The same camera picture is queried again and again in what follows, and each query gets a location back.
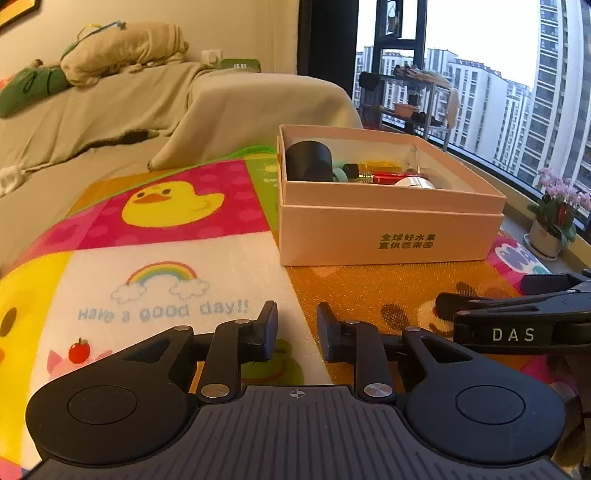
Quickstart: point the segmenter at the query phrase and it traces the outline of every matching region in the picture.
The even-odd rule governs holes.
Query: beige blanket
[[[17,165],[30,173],[130,132],[171,135],[187,112],[191,83],[202,73],[200,63],[182,63],[113,75],[0,119],[0,169]]]
[[[304,76],[218,70],[195,79],[189,104],[151,169],[195,165],[246,145],[274,146],[282,124],[363,128],[342,88]]]

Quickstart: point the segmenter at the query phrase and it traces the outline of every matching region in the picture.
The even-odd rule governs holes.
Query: cardboard box
[[[303,140],[324,143],[333,162],[418,163],[437,188],[287,181],[285,150]],[[482,260],[503,220],[501,192],[416,136],[282,125],[278,152],[282,265]]]

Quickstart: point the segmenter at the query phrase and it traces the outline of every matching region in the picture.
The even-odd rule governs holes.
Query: pink polka dot pattern
[[[246,165],[242,162],[242,163],[237,163],[237,162],[228,162],[226,164],[228,166],[228,171],[241,171],[246,173]]]
[[[223,193],[222,206],[211,215],[186,225],[144,228],[128,225],[121,218],[127,201],[140,190],[163,182],[186,181],[195,195]],[[232,160],[191,168],[117,195],[101,207],[104,215],[83,229],[78,249],[177,242],[217,238],[243,233],[266,232],[269,225],[243,160]]]
[[[243,222],[252,222],[253,220],[260,218],[261,215],[262,212],[260,210],[243,210],[238,214],[240,220]]]
[[[197,232],[197,238],[217,238],[218,236],[223,236],[223,228],[218,226],[202,228]]]
[[[13,265],[15,268],[43,255],[77,250],[108,200],[72,215],[42,234]]]
[[[256,197],[256,194],[252,190],[245,190],[244,192],[236,192],[234,198],[236,200],[251,200]]]
[[[198,178],[199,181],[216,181],[217,177],[215,175],[202,175]]]
[[[114,215],[116,213],[119,213],[119,207],[107,207],[100,213],[100,216],[101,217],[108,217],[108,216]]]
[[[236,177],[231,181],[232,185],[246,185],[251,182],[250,177]]]
[[[97,238],[99,236],[104,235],[108,231],[109,227],[107,227],[106,225],[97,225],[88,230],[87,235],[91,238]]]

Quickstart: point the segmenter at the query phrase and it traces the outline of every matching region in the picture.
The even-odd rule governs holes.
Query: yellow object
[[[186,181],[167,181],[144,188],[125,204],[121,216],[129,225],[162,228],[196,222],[222,206],[223,193],[196,195]]]
[[[387,161],[367,161],[359,164],[361,173],[367,171],[402,171],[402,167],[394,162]]]
[[[71,255],[36,258],[0,280],[0,458],[17,465],[37,345]]]

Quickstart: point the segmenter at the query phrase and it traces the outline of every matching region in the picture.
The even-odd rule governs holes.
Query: wall
[[[0,77],[37,58],[57,61],[85,25],[115,20],[180,26],[192,59],[221,49],[226,58],[257,58],[266,72],[296,72],[297,0],[42,0],[0,32]]]

